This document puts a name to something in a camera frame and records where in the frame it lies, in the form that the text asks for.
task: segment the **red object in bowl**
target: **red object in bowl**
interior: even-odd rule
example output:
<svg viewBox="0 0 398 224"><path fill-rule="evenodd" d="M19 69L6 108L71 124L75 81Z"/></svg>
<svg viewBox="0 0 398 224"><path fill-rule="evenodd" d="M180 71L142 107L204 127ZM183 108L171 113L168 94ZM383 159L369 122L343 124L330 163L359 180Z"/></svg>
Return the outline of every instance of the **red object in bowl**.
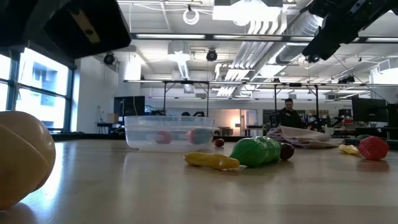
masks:
<svg viewBox="0 0 398 224"><path fill-rule="evenodd" d="M216 147L222 147L222 146L224 146L224 139L217 139L217 140L214 142L214 145L215 145Z"/></svg>
<svg viewBox="0 0 398 224"><path fill-rule="evenodd" d="M379 161L387 156L389 146L383 139L370 136L359 142L358 150L365 158Z"/></svg>
<svg viewBox="0 0 398 224"><path fill-rule="evenodd" d="M163 136L163 139L156 140L157 144L170 144L172 142L172 137L169 132L167 131L159 131L156 133L157 135Z"/></svg>

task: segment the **transparent plastic bowl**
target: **transparent plastic bowl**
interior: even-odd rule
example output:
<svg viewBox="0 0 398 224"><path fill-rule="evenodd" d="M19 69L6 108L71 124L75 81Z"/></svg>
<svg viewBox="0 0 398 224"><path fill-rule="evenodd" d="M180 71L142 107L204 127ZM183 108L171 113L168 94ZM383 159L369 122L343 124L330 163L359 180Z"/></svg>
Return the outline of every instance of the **transparent plastic bowl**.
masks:
<svg viewBox="0 0 398 224"><path fill-rule="evenodd" d="M131 148L190 152L209 148L215 120L191 116L126 116L124 128Z"/></svg>

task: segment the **person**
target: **person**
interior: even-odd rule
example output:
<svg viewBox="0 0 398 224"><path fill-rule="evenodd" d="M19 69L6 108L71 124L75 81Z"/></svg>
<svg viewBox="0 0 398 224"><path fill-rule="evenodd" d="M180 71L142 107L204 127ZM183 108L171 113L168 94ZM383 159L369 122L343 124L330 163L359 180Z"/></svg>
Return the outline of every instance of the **person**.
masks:
<svg viewBox="0 0 398 224"><path fill-rule="evenodd" d="M285 108L281 109L278 114L277 123L281 126L291 128L304 128L300 115L293 110L293 100L285 100Z"/></svg>

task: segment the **green plastic vegetable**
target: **green plastic vegetable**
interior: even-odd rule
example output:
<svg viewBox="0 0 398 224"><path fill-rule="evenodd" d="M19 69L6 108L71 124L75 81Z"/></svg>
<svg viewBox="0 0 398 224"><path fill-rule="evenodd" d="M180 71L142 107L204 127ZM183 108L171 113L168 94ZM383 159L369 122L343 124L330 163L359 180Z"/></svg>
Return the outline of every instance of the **green plastic vegetable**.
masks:
<svg viewBox="0 0 398 224"><path fill-rule="evenodd" d="M248 167L263 166L279 161L280 144L262 136L242 139L236 143L230 157Z"/></svg>

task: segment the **beige toy ball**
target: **beige toy ball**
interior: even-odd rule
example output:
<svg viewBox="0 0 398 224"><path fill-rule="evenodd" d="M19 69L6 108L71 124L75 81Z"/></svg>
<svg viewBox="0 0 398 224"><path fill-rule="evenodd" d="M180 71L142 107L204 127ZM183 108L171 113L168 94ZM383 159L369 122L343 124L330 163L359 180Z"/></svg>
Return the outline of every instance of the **beige toy ball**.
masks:
<svg viewBox="0 0 398 224"><path fill-rule="evenodd" d="M41 188L55 162L51 134L34 116L0 112L0 210Z"/></svg>

